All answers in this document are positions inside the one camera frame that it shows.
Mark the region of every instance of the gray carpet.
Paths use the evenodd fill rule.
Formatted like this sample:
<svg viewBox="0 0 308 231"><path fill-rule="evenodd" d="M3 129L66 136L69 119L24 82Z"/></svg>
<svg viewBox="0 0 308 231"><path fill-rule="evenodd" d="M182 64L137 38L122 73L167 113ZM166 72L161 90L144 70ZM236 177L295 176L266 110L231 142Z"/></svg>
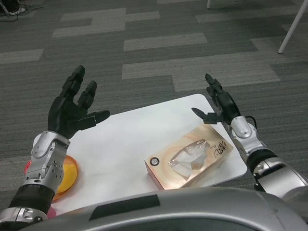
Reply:
<svg viewBox="0 0 308 231"><path fill-rule="evenodd" d="M27 4L41 4L26 1ZM23 181L33 138L79 64L112 114L205 93L218 78L276 154L307 175L308 14L277 50L302 1L52 0L0 22L0 209ZM252 189L247 173L222 184Z"/></svg>

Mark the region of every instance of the white table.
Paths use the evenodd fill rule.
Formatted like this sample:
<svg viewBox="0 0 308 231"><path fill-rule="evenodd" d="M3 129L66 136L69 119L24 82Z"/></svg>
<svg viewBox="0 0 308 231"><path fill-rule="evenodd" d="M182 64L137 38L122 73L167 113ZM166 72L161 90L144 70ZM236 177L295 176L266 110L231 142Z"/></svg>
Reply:
<svg viewBox="0 0 308 231"><path fill-rule="evenodd" d="M57 215L87 205L157 191L144 160L202 124L191 110L213 112L201 94L171 100L111 116L72 139L67 154L79 163L80 175L66 196L52 204ZM213 126L233 146L224 127ZM219 170L199 186L210 186L242 176L247 167L236 148Z"/></svg>

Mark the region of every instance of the tissue box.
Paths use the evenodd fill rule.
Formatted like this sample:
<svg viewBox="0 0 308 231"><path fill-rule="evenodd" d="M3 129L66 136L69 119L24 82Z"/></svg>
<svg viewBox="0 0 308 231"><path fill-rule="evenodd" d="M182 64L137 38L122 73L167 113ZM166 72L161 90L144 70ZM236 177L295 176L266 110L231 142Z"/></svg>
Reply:
<svg viewBox="0 0 308 231"><path fill-rule="evenodd" d="M161 190L193 185L225 161L233 147L210 125L200 125L145 160L148 174Z"/></svg>

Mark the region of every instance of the robotic hand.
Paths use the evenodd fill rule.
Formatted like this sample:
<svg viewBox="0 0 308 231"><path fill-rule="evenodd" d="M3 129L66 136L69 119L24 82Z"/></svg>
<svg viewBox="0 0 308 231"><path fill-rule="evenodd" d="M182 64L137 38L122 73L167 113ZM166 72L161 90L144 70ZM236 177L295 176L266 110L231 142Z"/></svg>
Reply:
<svg viewBox="0 0 308 231"><path fill-rule="evenodd" d="M78 66L62 87L48 115L44 131L31 152L31 166L9 208L0 213L0 230L18 230L47 219L47 212L63 179L63 162L69 139L78 130L96 126L110 116L109 111L88 114L97 84L91 81L82 92L78 105L73 102L83 81L85 68Z"/></svg>
<svg viewBox="0 0 308 231"><path fill-rule="evenodd" d="M192 108L192 110L203 119L205 124L227 123L234 144L256 180L255 189L286 200L290 199L290 195L300 190L301 187L308 186L305 177L258 139L257 128L249 124L246 117L241 115L233 98L222 89L221 84L209 74L206 74L205 79L209 84L207 92L219 108L220 115L216 113L206 115L197 108Z"/></svg>

